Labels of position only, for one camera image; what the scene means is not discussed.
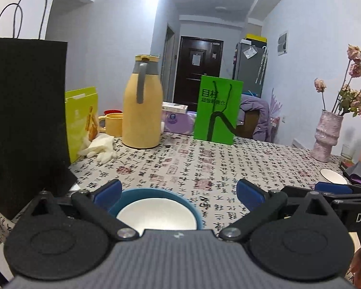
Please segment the right hand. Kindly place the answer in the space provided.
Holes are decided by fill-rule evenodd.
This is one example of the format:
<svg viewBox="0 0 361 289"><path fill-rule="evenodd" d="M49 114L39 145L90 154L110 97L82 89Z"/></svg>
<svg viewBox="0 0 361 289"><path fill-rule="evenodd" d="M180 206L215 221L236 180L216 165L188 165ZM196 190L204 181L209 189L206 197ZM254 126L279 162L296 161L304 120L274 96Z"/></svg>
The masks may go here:
<svg viewBox="0 0 361 289"><path fill-rule="evenodd" d="M350 271L354 274L354 286L361 289L361 248L355 252L349 267Z"/></svg>

